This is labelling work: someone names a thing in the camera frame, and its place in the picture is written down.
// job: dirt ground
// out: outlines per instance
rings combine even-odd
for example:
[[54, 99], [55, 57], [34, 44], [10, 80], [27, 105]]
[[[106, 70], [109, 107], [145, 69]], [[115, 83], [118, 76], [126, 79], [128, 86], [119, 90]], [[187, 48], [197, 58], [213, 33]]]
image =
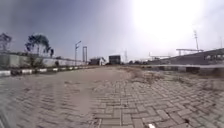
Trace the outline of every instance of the dirt ground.
[[11, 128], [222, 128], [223, 85], [121, 67], [8, 77], [0, 79], [0, 118]]

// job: street lamp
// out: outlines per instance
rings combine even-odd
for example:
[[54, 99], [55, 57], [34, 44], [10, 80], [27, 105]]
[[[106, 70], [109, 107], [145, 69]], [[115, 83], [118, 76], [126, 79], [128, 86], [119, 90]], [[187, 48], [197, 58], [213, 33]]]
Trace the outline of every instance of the street lamp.
[[77, 62], [77, 49], [79, 48], [78, 44], [80, 44], [81, 41], [79, 41], [78, 43], [75, 44], [75, 66], [76, 66], [76, 62]]

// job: building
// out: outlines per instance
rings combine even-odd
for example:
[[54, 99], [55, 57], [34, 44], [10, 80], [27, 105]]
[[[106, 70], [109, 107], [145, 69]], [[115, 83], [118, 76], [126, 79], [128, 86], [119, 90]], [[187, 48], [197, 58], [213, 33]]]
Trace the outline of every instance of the building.
[[121, 64], [121, 56], [120, 55], [112, 55], [109, 56], [110, 64]]
[[106, 60], [103, 57], [96, 57], [90, 59], [89, 65], [105, 65]]

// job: utility pole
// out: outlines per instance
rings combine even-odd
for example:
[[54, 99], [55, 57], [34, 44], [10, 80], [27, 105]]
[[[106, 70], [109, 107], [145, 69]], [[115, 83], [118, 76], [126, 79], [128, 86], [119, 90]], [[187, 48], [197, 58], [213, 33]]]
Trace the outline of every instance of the utility pole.
[[220, 41], [221, 41], [221, 42], [220, 42], [220, 43], [221, 43], [221, 48], [223, 48], [223, 47], [222, 47], [222, 37], [221, 37], [221, 36], [220, 36]]
[[79, 48], [78, 44], [80, 44], [81, 41], [79, 41], [78, 43], [75, 44], [75, 66], [77, 65], [77, 50]]
[[87, 64], [87, 46], [83, 46], [82, 48], [82, 59], [83, 63]]
[[127, 55], [127, 51], [124, 52], [124, 56], [125, 56], [125, 62], [128, 63], [128, 55]]
[[197, 36], [197, 31], [196, 30], [194, 30], [194, 38], [195, 38], [196, 45], [197, 45], [197, 50], [198, 50], [198, 36]]

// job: curb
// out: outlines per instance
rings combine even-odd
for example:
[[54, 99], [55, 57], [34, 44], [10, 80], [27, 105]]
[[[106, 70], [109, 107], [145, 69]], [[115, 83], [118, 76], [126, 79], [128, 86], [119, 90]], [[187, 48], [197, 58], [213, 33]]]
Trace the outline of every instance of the curb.
[[20, 76], [20, 75], [31, 75], [31, 74], [44, 74], [47, 72], [63, 72], [72, 71], [78, 69], [90, 69], [94, 67], [61, 67], [61, 68], [39, 68], [39, 69], [11, 69], [1, 70], [0, 77], [8, 76]]

